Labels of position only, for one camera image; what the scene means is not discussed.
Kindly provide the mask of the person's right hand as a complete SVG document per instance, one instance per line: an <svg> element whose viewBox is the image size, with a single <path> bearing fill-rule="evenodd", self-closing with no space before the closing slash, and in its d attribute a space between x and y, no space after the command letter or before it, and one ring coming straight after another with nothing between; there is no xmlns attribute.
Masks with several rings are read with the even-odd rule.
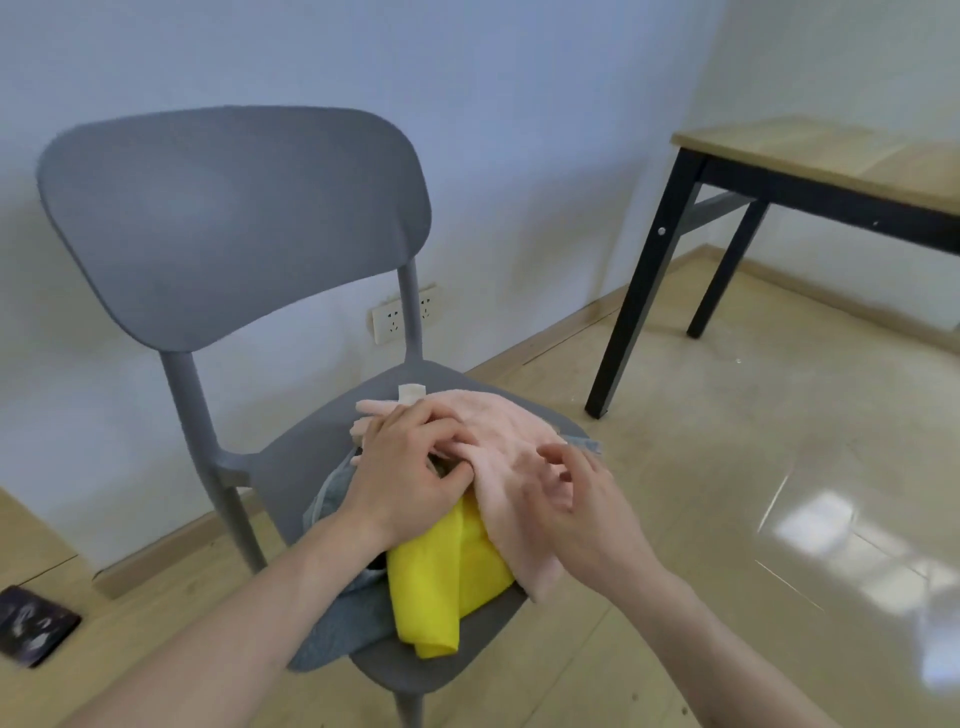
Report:
<svg viewBox="0 0 960 728"><path fill-rule="evenodd" d="M529 484L524 496L559 563L609 601L629 590L652 558L631 504L600 456L571 443L536 452L555 484Z"/></svg>

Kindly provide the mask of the yellow cloth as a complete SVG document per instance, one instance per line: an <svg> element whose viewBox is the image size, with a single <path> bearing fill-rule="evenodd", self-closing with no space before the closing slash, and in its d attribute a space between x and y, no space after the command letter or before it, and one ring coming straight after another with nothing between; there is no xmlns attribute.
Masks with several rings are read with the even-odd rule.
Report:
<svg viewBox="0 0 960 728"><path fill-rule="evenodd" d="M421 660L456 654L462 619L515 581L487 534L474 489L426 532L388 551L387 578L397 637Z"/></svg>

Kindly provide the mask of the person's left forearm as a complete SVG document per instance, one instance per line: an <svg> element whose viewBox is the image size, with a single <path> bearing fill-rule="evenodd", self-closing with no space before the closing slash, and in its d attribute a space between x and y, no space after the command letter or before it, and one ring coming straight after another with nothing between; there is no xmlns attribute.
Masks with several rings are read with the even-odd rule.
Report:
<svg viewBox="0 0 960 728"><path fill-rule="evenodd" d="M59 728L244 728L335 598L397 540L390 519L342 508Z"/></svg>

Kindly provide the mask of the pink towel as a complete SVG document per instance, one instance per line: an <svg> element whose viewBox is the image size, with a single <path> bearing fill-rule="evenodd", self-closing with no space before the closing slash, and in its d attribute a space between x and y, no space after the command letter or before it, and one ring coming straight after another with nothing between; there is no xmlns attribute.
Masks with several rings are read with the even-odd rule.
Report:
<svg viewBox="0 0 960 728"><path fill-rule="evenodd" d="M481 446L491 447L500 441L509 439L516 439L524 443L533 444L535 450L542 445L565 443L565 440L555 428L543 418L534 415L504 396L467 390L451 390L426 394L420 399L410 403L405 403L401 400L361 400L356 405L360 417L354 421L351 427L351 436L358 445L362 446L364 434L372 418L388 415L397 406L413 406L420 400L434 400L450 407L473 433L476 439L476 443L474 444L454 444L450 446L449 449L442 450L439 453L432 453L429 456L429 462L466 461L474 464L474 459L466 453L467 446L474 448ZM531 528L538 534L538 539L549 548L544 535L534 524L534 516L529 506L525 505L525 510L529 514L532 522ZM542 598L534 597L534 588L531 586L524 587L521 584L522 571L516 567L513 570L513 574L515 584L519 585L533 601L542 600L554 587L550 588L549 592Z"/></svg>

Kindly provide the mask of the wooden table with black legs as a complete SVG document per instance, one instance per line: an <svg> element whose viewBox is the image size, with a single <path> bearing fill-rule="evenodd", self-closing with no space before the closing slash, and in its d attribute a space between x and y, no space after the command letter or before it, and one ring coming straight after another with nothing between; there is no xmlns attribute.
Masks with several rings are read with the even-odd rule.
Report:
<svg viewBox="0 0 960 728"><path fill-rule="evenodd" d="M680 238L745 208L691 319L702 336L772 206L960 260L960 143L787 115L671 137L677 155L584 410L609 409Z"/></svg>

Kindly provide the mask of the dark flat object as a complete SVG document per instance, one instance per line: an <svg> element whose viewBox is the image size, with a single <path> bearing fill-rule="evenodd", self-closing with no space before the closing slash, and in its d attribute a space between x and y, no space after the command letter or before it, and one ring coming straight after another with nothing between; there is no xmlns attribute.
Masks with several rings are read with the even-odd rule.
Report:
<svg viewBox="0 0 960 728"><path fill-rule="evenodd" d="M82 616L27 588L0 589L0 655L36 669L80 626Z"/></svg>

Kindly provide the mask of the grey plastic chair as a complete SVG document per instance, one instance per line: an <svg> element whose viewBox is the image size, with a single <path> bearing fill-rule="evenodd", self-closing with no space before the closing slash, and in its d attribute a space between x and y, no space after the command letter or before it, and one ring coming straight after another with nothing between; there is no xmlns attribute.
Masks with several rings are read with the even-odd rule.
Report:
<svg viewBox="0 0 960 728"><path fill-rule="evenodd" d="M108 315L157 351L189 453L249 568L266 565L248 505L283 541L347 453L360 399L389 384L501 394L424 358L415 257L431 207L409 139L342 108L222 106L74 127L43 151L45 213ZM263 451L225 450L194 353L277 310L394 271L400 365L333 399Z"/></svg>

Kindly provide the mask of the person's right forearm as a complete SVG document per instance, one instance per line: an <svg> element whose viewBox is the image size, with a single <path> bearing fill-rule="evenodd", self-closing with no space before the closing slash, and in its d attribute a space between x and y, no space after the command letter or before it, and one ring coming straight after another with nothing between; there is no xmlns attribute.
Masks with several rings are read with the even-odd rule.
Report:
<svg viewBox="0 0 960 728"><path fill-rule="evenodd" d="M595 590L654 652L702 728L840 728L659 562L606 560L595 572Z"/></svg>

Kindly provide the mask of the person's left hand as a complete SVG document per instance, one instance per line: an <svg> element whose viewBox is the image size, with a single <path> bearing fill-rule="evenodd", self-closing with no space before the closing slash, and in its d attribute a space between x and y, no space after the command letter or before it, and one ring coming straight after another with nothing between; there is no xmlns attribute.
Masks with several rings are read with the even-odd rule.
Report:
<svg viewBox="0 0 960 728"><path fill-rule="evenodd" d="M456 413L434 399L373 417L338 520L370 555L417 538L462 498L446 491L429 470L429 456L475 443L474 433Z"/></svg>

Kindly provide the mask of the grey-blue towel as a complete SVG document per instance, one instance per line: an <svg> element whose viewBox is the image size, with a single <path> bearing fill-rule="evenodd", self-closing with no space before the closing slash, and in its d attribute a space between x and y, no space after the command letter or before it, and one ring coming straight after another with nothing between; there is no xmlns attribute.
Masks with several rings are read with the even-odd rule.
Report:
<svg viewBox="0 0 960 728"><path fill-rule="evenodd" d="M541 599L555 585L563 568L531 528L532 521L522 499L523 487L537 479L543 466L536 447L533 443L509 439L492 446L468 445L465 452L474 460L472 465L479 478L471 489L486 534L514 580L494 600L515 586L515 568L522 572L521 586L533 587L534 597ZM335 598L295 653L291 669L301 673L317 670L388 637L398 637L398 632L390 599L386 553L366 566Z"/></svg>

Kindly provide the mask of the white wall socket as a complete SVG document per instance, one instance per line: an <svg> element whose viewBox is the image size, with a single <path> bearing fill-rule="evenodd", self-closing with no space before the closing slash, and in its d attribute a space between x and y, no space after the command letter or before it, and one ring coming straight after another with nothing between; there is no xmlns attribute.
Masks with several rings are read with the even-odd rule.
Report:
<svg viewBox="0 0 960 728"><path fill-rule="evenodd" d="M423 331L443 314L443 289L431 284L419 290L420 330ZM405 321L402 297L396 296L368 312L370 332L377 346L401 340L405 337Z"/></svg>

